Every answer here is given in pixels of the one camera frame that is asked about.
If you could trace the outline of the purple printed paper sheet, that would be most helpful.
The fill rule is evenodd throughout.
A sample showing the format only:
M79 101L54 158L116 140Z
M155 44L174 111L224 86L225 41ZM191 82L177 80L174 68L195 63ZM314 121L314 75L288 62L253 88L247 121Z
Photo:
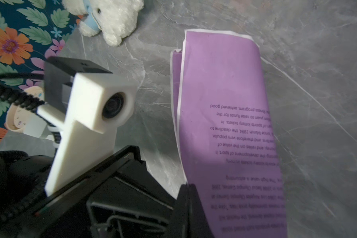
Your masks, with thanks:
M248 35L185 31L177 137L216 238L285 238L282 173L260 50Z

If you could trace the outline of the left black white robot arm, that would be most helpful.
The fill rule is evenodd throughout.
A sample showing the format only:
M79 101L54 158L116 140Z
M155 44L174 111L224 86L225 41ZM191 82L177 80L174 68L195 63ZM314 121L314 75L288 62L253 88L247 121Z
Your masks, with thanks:
M148 172L137 146L47 196L48 156L0 152L0 238L159 238L175 199Z

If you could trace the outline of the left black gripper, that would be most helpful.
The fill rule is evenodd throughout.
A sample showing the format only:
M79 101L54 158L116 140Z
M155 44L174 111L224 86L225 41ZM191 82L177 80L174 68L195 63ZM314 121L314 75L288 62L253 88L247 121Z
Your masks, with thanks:
M47 196L52 162L0 152L0 238L159 238L166 231L176 201L148 172L137 146Z

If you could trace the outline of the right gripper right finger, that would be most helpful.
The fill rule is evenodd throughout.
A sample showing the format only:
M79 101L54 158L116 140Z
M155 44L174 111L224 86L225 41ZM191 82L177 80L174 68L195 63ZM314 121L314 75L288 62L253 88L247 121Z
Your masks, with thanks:
M194 184L188 185L189 207L189 237L190 238L213 238L204 209L202 207L198 191Z

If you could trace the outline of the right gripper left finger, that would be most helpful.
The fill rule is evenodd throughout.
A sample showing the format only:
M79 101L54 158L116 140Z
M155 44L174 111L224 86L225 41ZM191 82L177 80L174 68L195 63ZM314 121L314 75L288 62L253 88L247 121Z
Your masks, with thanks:
M164 238L189 238L189 186L180 187Z

